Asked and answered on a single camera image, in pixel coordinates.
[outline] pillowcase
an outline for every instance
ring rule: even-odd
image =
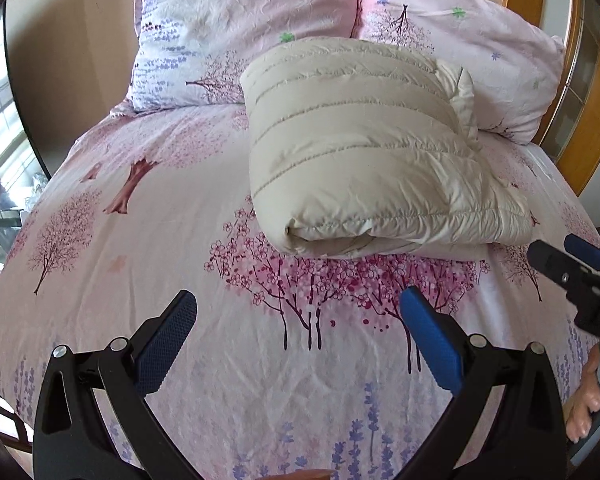
[[[564,47],[487,0],[360,0],[354,37],[464,66],[478,128],[527,144],[553,101]]]
[[[140,0],[136,111],[244,102],[240,74],[271,47],[349,38],[357,0]]]

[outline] metal screw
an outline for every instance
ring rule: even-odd
[[[482,334],[473,334],[469,338],[469,343],[471,343],[476,348],[484,348],[485,346],[487,346],[487,338],[485,338],[485,336],[483,336]]]
[[[56,346],[54,348],[54,352],[53,352],[54,357],[62,357],[64,354],[66,354],[66,346],[60,345],[60,346]]]
[[[531,343],[531,351],[534,354],[542,355],[544,354],[544,346],[542,346],[542,343],[539,343],[538,341],[533,341]]]
[[[126,339],[123,337],[115,338],[110,344],[109,348],[111,348],[114,352],[120,352],[126,348]]]

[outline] bed sheet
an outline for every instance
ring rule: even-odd
[[[0,393],[25,421],[56,345],[81,352],[131,336],[181,288],[196,295],[198,319],[147,401],[206,478],[305,467],[392,478],[450,400],[399,317],[411,284],[467,333],[510,348],[542,342],[562,398],[574,391],[594,341],[528,266],[526,247],[494,245],[480,262],[283,257],[251,205],[247,126],[241,105],[144,116],[121,106],[76,142],[0,277]],[[535,238],[600,243],[539,147],[480,140],[498,176],[528,194]],[[98,402],[120,455],[137,464],[106,397]]]

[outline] finger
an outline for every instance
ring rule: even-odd
[[[562,407],[562,419],[564,420],[565,424],[571,418],[571,410],[573,409],[573,406],[576,403],[577,399],[578,395],[576,391],[576,394],[573,394],[571,397],[569,397],[567,399],[567,402],[565,402],[564,406]]]
[[[580,400],[576,402],[571,412],[571,419],[573,420],[575,434],[578,437],[587,436],[591,429],[591,416],[589,409],[585,402]]]
[[[576,423],[573,421],[573,417],[571,416],[569,420],[567,420],[567,438],[571,440],[574,444],[576,444],[580,437],[578,436],[578,431],[576,430]]]
[[[598,367],[600,366],[600,343],[593,345],[591,350],[589,351],[589,359],[587,359],[586,364],[582,367],[582,376],[586,374],[592,374],[598,371]]]
[[[582,402],[590,412],[595,413],[600,409],[600,384],[595,376],[582,383]]]

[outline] blue gripper pad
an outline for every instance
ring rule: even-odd
[[[592,269],[600,270],[600,249],[595,245],[571,234],[564,239],[564,250]]]
[[[462,388],[462,358],[436,321],[440,314],[416,286],[400,295],[400,314],[438,386],[456,396]]]
[[[136,360],[136,392],[142,397],[158,391],[196,322],[198,305],[193,294],[181,291],[173,301],[176,304]]]

